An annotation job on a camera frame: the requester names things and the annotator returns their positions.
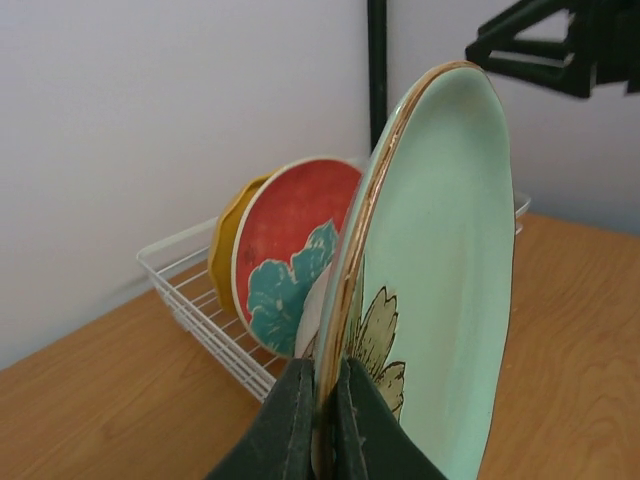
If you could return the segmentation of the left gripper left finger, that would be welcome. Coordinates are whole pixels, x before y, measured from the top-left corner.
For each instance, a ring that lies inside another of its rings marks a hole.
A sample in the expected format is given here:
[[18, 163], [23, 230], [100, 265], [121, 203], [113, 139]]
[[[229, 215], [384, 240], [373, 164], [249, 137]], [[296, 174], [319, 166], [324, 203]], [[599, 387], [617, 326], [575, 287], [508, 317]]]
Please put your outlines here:
[[313, 477], [313, 364], [290, 361], [255, 420], [210, 480], [303, 480]]

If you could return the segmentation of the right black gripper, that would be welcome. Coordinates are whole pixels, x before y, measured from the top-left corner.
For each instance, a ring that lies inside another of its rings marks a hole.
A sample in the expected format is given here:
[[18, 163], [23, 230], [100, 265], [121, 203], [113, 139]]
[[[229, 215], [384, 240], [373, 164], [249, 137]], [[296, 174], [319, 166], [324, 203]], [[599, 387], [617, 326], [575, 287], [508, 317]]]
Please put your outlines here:
[[[567, 0], [521, 0], [483, 25], [478, 35], [517, 32], [575, 4]], [[596, 86], [626, 85], [639, 92], [639, 3], [578, 1], [565, 41], [478, 38], [465, 55], [485, 71], [578, 99]]]

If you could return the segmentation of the wooden ribbed plate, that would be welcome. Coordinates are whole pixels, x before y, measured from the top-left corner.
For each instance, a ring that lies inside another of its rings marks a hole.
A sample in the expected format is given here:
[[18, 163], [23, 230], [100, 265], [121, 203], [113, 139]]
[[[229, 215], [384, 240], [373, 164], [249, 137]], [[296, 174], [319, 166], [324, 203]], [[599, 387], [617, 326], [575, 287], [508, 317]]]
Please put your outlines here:
[[312, 358], [314, 355], [330, 267], [328, 265], [318, 276], [304, 301], [296, 334], [295, 358]]

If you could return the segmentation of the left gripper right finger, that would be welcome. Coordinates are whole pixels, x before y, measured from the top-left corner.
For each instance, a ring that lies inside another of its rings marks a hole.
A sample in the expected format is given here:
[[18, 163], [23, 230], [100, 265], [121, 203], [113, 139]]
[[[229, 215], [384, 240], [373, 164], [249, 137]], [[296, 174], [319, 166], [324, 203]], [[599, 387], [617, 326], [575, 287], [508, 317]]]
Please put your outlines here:
[[444, 477], [400, 427], [363, 364], [356, 359], [341, 363], [334, 412], [336, 479]]

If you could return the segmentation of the striped large bowl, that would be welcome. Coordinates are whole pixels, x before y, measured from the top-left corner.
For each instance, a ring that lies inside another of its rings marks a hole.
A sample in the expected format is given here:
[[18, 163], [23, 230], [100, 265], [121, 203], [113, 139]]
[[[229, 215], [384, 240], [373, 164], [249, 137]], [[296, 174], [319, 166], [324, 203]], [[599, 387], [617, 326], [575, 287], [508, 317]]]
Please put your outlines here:
[[409, 439], [450, 479], [478, 475], [511, 312], [509, 135], [484, 71], [429, 70], [370, 157], [328, 275], [311, 459], [330, 474], [329, 401], [359, 360]]

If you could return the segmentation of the red floral plate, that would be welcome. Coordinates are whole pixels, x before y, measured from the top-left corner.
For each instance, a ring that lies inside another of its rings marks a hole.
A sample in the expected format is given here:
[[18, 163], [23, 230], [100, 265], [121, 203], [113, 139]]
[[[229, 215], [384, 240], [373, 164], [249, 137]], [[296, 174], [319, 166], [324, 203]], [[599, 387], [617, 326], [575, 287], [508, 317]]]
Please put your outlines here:
[[242, 214], [231, 254], [231, 289], [253, 339], [294, 354], [304, 301], [330, 264], [362, 177], [336, 158], [307, 158], [272, 174]]

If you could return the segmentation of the yellow polka dot plate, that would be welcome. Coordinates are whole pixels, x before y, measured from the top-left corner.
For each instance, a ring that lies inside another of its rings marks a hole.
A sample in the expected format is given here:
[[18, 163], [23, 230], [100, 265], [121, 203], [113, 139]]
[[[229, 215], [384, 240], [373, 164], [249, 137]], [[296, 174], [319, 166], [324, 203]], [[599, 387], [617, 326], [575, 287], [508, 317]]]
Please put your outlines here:
[[219, 306], [232, 316], [236, 316], [231, 280], [232, 252], [240, 220], [251, 199], [273, 174], [259, 176], [242, 187], [216, 222], [208, 253], [208, 273], [217, 292]]

